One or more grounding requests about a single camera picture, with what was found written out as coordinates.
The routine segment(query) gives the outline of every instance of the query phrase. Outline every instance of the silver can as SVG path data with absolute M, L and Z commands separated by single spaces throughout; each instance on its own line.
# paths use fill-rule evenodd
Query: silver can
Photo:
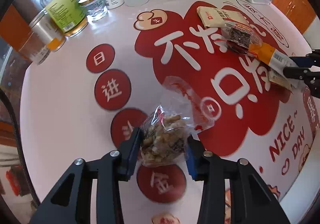
M 66 41 L 66 37 L 45 12 L 45 9 L 39 12 L 39 14 L 30 22 L 29 26 L 53 52 L 62 47 Z

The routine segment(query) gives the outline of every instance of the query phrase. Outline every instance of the bottle with green label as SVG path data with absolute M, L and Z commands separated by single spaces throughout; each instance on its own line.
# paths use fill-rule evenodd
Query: bottle with green label
M 40 3 L 68 37 L 75 36 L 88 24 L 78 0 L 40 0 Z

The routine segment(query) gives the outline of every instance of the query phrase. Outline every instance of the red circle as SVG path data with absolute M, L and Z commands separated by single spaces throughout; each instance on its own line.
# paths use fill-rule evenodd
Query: red circle
M 156 168 L 141 165 L 137 173 L 137 183 L 149 200 L 159 203 L 177 201 L 183 196 L 187 187 L 186 177 L 177 165 Z
M 139 127 L 147 118 L 147 114 L 135 108 L 119 111 L 113 118 L 110 127 L 111 138 L 116 148 L 130 138 L 132 128 Z
M 109 111 L 121 109 L 128 102 L 130 95 L 130 80 L 124 72 L 117 69 L 104 72 L 94 86 L 97 103 Z
M 109 68 L 115 58 L 115 50 L 109 44 L 101 44 L 90 51 L 86 65 L 90 72 L 102 72 Z

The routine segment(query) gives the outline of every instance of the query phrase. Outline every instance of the table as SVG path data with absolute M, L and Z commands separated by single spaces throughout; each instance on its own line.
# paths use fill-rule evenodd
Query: table
M 218 41 L 220 29 L 203 29 L 196 14 L 200 5 L 240 11 L 263 41 L 289 56 L 311 52 L 303 36 L 272 4 L 149 0 L 140 7 L 122 5 L 109 11 L 41 65 L 32 64 L 26 71 L 21 139 L 41 201 L 74 159 L 95 160 L 115 149 L 168 94 L 161 84 L 169 75 L 185 80 L 203 104 L 213 108 L 215 126 L 198 135 L 206 149 L 234 161 L 247 158 L 278 199 L 284 197 L 319 127 L 315 102 L 302 89 L 291 94 L 270 85 L 261 63 L 227 50 Z M 153 22 L 148 22 L 150 15 Z M 88 68 L 108 68 L 104 73 L 88 70 L 91 50 Z M 109 92 L 117 79 L 118 90 Z M 121 86 L 123 94 L 113 97 Z M 114 100 L 109 103 L 106 98 Z M 120 183 L 125 222 L 151 223 L 152 216 L 170 212 L 181 223 L 196 223 L 202 183 L 192 181 L 184 162 L 178 165 L 167 171 L 146 170 L 137 164 L 131 180 Z M 155 176 L 153 181 L 166 189 L 148 186 Z

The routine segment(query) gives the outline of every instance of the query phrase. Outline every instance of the transparent plastic bag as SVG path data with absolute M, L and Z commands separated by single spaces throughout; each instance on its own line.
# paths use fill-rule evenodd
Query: transparent plastic bag
M 210 112 L 202 111 L 200 97 L 185 81 L 169 76 L 163 85 L 172 92 L 161 98 L 161 104 L 141 126 L 144 140 L 140 150 L 143 165 L 149 167 L 174 163 L 186 151 L 188 136 L 214 125 L 205 117 Z
M 253 51 L 262 46 L 262 39 L 250 28 L 241 23 L 226 23 L 222 35 L 227 45 L 233 51 L 257 57 Z

